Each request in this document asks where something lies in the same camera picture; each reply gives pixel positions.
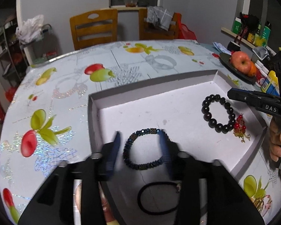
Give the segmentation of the person's right hand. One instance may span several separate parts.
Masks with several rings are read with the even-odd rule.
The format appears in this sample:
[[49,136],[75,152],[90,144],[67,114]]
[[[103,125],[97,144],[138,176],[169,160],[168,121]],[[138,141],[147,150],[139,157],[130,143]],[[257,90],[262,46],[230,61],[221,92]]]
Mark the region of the person's right hand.
[[275,119],[272,118],[270,123],[270,157],[277,162],[281,158],[281,130]]

